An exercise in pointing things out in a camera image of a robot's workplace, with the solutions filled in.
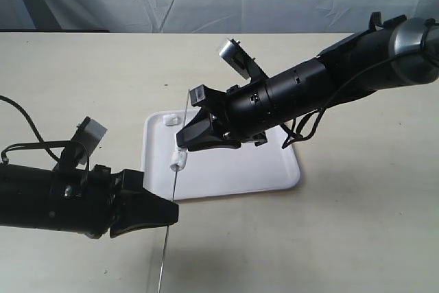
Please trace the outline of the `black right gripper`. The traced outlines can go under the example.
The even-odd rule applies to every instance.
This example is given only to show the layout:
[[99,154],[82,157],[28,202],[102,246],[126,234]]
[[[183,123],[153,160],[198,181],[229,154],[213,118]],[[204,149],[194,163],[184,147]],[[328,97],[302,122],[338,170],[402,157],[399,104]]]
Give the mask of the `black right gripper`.
[[191,105],[200,109],[177,132],[176,143],[190,152],[239,149],[265,130],[317,109],[328,97],[329,73],[315,58],[226,93],[202,84],[191,90]]

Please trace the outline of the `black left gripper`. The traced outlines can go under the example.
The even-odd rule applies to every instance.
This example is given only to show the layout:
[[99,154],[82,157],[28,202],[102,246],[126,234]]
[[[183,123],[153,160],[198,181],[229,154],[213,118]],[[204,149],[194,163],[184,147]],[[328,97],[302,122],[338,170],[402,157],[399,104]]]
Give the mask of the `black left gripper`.
[[51,192],[49,228],[99,239],[177,223],[179,206],[143,188],[143,173],[113,173],[96,165],[89,172],[61,174]]

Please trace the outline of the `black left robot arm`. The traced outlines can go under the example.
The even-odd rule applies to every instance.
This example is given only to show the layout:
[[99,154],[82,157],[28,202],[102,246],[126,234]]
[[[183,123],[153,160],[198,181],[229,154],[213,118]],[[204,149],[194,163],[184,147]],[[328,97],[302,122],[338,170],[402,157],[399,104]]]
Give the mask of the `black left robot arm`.
[[143,187],[143,172],[96,165],[51,171],[1,166],[1,225],[99,239],[177,223],[178,205]]

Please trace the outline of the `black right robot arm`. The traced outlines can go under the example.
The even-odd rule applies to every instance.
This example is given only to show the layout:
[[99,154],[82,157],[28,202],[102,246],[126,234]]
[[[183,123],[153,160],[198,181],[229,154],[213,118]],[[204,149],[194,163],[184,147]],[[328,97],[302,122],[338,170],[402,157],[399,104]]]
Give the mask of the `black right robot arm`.
[[218,91],[205,85],[189,93],[195,117],[176,135],[190,152],[263,145],[266,132],[280,127],[283,146],[307,141],[308,121],[319,124],[327,109],[383,89],[430,84],[438,79],[438,23],[434,19],[387,21],[370,16],[365,31],[352,34],[317,56],[274,76],[230,39],[219,56],[247,80]]

